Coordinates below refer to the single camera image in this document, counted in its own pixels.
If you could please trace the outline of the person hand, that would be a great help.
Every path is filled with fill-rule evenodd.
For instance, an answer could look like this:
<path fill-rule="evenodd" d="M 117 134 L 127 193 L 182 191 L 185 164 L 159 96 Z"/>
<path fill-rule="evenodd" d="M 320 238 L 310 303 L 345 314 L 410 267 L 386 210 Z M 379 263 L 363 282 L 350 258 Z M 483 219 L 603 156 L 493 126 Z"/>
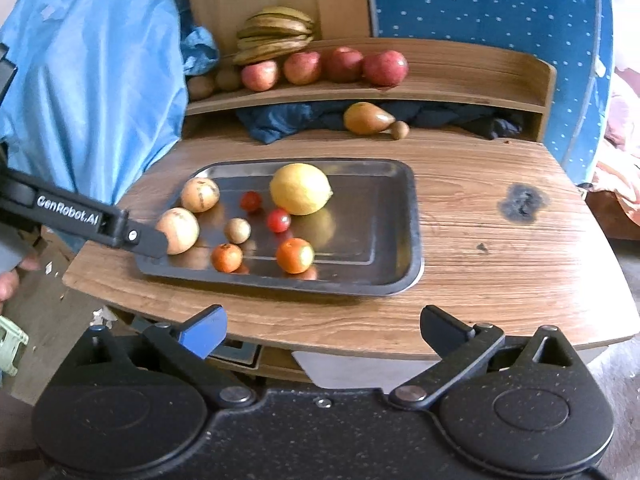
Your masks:
<path fill-rule="evenodd" d="M 0 275 L 0 302 L 11 299 L 20 284 L 20 271 L 35 271 L 40 268 L 39 258 L 35 252 L 28 254 L 15 269 Z"/>

